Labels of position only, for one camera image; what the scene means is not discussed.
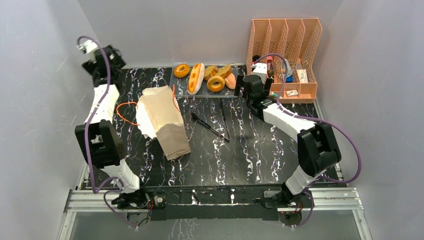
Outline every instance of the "bagel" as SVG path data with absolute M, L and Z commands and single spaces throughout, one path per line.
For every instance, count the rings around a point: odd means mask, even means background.
M 232 69 L 231 69 L 231 65 L 225 65 L 223 67 L 221 67 L 218 72 L 216 73 L 216 76 L 220 76 L 221 78 L 225 79 L 226 77 L 228 77 L 231 73 L 232 73 Z
M 221 91 L 224 86 L 225 80 L 220 76 L 213 76 L 207 81 L 207 88 L 214 93 Z
M 236 76 L 234 74 L 230 74 L 225 78 L 225 85 L 229 89 L 236 89 Z
M 189 74 L 189 72 L 190 72 L 190 67 L 187 64 L 180 64 L 176 66 L 173 70 L 173 74 L 177 78 L 184 78 L 185 76 L 187 76 L 187 74 Z
M 215 65 L 208 66 L 204 70 L 204 78 L 203 78 L 203 80 L 208 81 L 210 78 L 212 78 L 213 76 L 215 76 L 217 73 L 218 73 L 217 66 L 215 66 Z
M 195 95 L 198 93 L 205 75 L 205 65 L 203 63 L 198 63 L 194 65 L 190 73 L 190 78 L 188 79 L 188 94 Z

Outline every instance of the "white wall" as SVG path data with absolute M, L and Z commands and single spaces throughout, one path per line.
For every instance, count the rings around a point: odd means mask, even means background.
M 252 19 L 319 18 L 324 29 L 342 0 L 79 0 L 100 40 L 127 67 L 245 63 Z M 327 32 L 323 32 L 325 41 Z
M 314 66 L 327 119 L 359 146 L 354 183 L 374 240 L 423 239 L 424 2 L 345 0 Z M 341 144 L 342 170 L 356 159 Z
M 93 99 L 77 0 L 0 2 L 0 239 L 53 240 L 84 165 L 74 127 Z

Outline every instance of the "marble surface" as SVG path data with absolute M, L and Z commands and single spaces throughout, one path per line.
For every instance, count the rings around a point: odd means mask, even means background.
M 245 74 L 245 66 L 237 66 Z M 119 103 L 137 102 L 142 90 L 170 83 L 172 68 L 123 69 Z M 281 130 L 253 117 L 243 98 L 223 98 L 230 142 L 190 119 L 190 111 L 206 120 L 220 133 L 226 133 L 219 98 L 182 97 L 178 104 L 184 118 L 191 153 L 166 160 L 156 139 L 145 139 L 140 130 L 116 114 L 113 124 L 127 146 L 127 164 L 147 186 L 216 186 L 282 183 L 298 164 L 297 144 Z M 313 104 L 286 104 L 291 111 L 317 117 Z M 135 106 L 122 106 L 120 113 L 136 121 Z M 94 170 L 98 186 L 108 176 Z M 327 174 L 336 178 L 334 169 Z M 90 189 L 86 179 L 83 189 Z

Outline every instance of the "hot dog bun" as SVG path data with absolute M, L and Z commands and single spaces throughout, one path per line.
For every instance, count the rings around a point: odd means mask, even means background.
M 203 63 L 198 63 L 194 65 L 190 73 L 190 78 L 188 79 L 188 94 L 195 95 L 198 93 L 203 77 L 205 76 L 205 65 Z

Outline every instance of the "clear plastic tray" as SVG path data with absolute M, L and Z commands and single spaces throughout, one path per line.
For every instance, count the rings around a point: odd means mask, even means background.
M 216 65 L 218 68 L 223 67 L 224 65 Z M 224 86 L 224 88 L 219 92 L 212 92 L 208 89 L 208 86 L 206 85 L 206 81 L 203 81 L 201 84 L 201 87 L 199 91 L 195 95 L 190 95 L 187 93 L 187 88 L 189 86 L 189 77 L 190 74 L 188 74 L 186 77 L 175 77 L 174 76 L 174 69 L 175 66 L 172 68 L 171 73 L 171 81 L 169 86 L 171 89 L 175 85 L 175 96 L 176 97 L 196 97 L 196 98 L 235 98 L 234 96 L 234 90 L 229 89 L 227 86 Z M 232 73 L 235 76 L 235 79 L 237 79 L 237 76 L 239 75 L 239 71 L 237 70 L 237 66 L 232 64 L 231 65 Z

